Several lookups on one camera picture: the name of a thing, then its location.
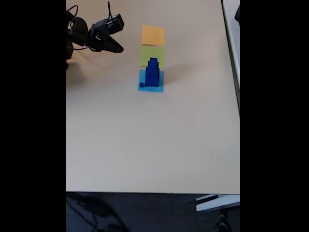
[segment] black cable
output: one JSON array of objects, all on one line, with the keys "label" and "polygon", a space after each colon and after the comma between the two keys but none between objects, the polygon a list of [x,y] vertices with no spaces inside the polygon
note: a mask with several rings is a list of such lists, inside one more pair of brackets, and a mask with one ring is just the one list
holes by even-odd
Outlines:
[{"label": "black cable", "polygon": [[111,13],[110,1],[108,1],[107,4],[108,4],[108,18],[107,18],[106,22],[110,19],[110,17],[111,17],[111,20],[114,22],[114,19],[112,17],[112,13]]},{"label": "black cable", "polygon": [[70,27],[71,27],[71,29],[72,29],[72,23],[73,23],[73,21],[74,21],[74,19],[76,18],[76,16],[77,16],[77,12],[78,12],[78,5],[74,5],[74,6],[72,6],[71,8],[69,8],[67,11],[69,12],[70,10],[72,10],[74,7],[76,7],[76,12],[75,12],[75,15],[73,16],[73,19],[71,20],[71,22],[70,22]]},{"label": "black cable", "polygon": [[85,220],[85,222],[87,222],[92,228],[94,228],[95,230],[98,230],[95,225],[93,225],[90,221],[88,221],[80,212],[78,212],[75,208],[73,208],[73,206],[68,202],[67,200],[67,203],[69,205],[69,207],[75,212],[77,213],[82,219]]},{"label": "black cable", "polygon": [[83,48],[73,48],[73,47],[67,47],[68,49],[72,49],[72,50],[84,50],[87,49],[89,47],[83,47]]}]

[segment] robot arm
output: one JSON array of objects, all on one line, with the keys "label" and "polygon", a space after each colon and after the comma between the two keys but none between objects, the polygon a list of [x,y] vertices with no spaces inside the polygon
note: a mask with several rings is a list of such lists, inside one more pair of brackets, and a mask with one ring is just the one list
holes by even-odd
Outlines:
[{"label": "robot arm", "polygon": [[[78,44],[79,46],[87,46],[94,52],[100,52],[102,50],[114,53],[123,52],[123,47],[110,35],[122,31],[125,24],[120,14],[111,14],[109,2],[108,7],[109,17],[93,24],[89,31],[86,22],[82,18],[75,17],[67,11],[66,59],[71,59],[73,50],[75,50],[72,43]],[[68,29],[70,22],[73,23],[73,26],[71,29]]]}]

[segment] blue block tower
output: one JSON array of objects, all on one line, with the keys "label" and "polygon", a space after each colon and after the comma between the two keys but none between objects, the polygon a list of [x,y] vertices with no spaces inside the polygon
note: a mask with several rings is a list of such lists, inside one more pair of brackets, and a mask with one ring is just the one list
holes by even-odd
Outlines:
[{"label": "blue block tower", "polygon": [[150,58],[145,74],[145,86],[159,87],[160,69],[157,58]]}]

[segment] blue block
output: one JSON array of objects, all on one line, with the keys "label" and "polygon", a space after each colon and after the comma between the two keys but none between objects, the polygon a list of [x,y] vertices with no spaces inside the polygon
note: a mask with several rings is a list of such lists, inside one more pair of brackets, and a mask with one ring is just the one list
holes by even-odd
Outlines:
[{"label": "blue block", "polygon": [[150,61],[148,61],[148,68],[159,68],[159,62],[157,58],[150,58]]},{"label": "blue block", "polygon": [[145,86],[159,87],[160,70],[157,58],[150,58],[145,74]]},{"label": "blue block", "polygon": [[[139,78],[139,84],[145,83],[145,70],[140,70],[140,78]],[[148,92],[164,92],[164,72],[160,71],[160,81],[159,81],[159,87],[153,87],[153,86],[144,86],[144,88],[140,87],[138,85],[139,91],[148,91]]]},{"label": "blue block", "polygon": [[146,76],[159,76],[159,72],[160,70],[159,69],[149,69],[149,68],[146,68]]}]

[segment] sticky note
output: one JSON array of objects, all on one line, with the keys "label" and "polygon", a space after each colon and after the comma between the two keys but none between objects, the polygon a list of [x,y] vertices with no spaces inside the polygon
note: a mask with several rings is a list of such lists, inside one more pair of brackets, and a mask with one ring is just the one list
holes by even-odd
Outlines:
[{"label": "sticky note", "polygon": [[140,49],[140,66],[147,67],[150,58],[157,58],[159,62],[159,68],[164,68],[164,48],[142,46]]},{"label": "sticky note", "polygon": [[164,47],[165,30],[151,26],[142,26],[141,44]]},{"label": "sticky note", "polygon": [[161,93],[164,92],[164,71],[160,71],[160,74],[159,74],[159,77],[160,77],[159,87],[153,87],[153,86],[141,87],[140,84],[145,83],[145,75],[146,75],[146,70],[141,69],[140,77],[139,77],[139,84],[138,84],[139,91],[161,92]]}]

